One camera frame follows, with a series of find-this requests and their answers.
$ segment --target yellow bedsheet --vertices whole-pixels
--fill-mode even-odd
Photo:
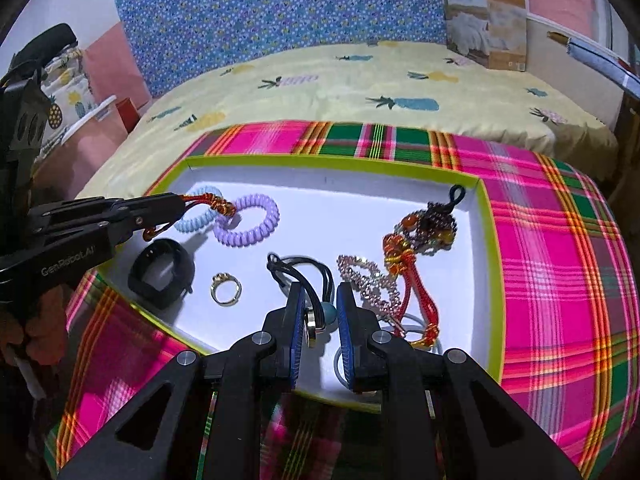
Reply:
[[[487,70],[437,44],[327,45],[213,70],[178,86],[151,107],[80,196],[138,196],[203,132],[286,119],[496,140],[599,179],[612,172],[618,149],[604,124],[531,74]]]

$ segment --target hand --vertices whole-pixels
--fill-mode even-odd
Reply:
[[[66,313],[60,286],[40,297],[38,315],[27,321],[24,330],[11,314],[0,310],[0,352],[8,364],[15,365],[5,354],[6,346],[21,344],[25,332],[31,337],[26,348],[27,355],[34,361],[47,366],[57,364],[64,357]]]

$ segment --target screw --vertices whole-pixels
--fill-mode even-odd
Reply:
[[[266,345],[269,341],[271,341],[271,334],[269,332],[256,332],[251,336],[251,341],[256,343],[257,345]]]
[[[462,350],[453,348],[447,352],[447,359],[449,359],[449,361],[451,361],[452,363],[461,365],[466,361],[466,354]]]
[[[383,345],[384,343],[388,343],[391,341],[391,334],[386,330],[376,330],[373,334],[371,334],[371,338],[378,344]]]
[[[189,366],[196,360],[196,354],[191,350],[185,350],[184,352],[180,352],[175,360],[178,361],[179,365]]]

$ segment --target product package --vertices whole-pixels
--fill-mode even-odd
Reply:
[[[526,70],[526,0],[443,1],[450,50],[487,68]]]

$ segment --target purple spiral hair tie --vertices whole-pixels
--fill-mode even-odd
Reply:
[[[261,207],[267,212],[264,221],[248,231],[232,232],[229,231],[229,224],[233,217],[218,215],[213,225],[213,234],[221,244],[229,247],[248,247],[262,241],[264,238],[273,233],[280,221],[280,212],[278,205],[273,198],[266,195],[255,194],[240,197],[234,201],[234,205],[238,212],[250,207]]]

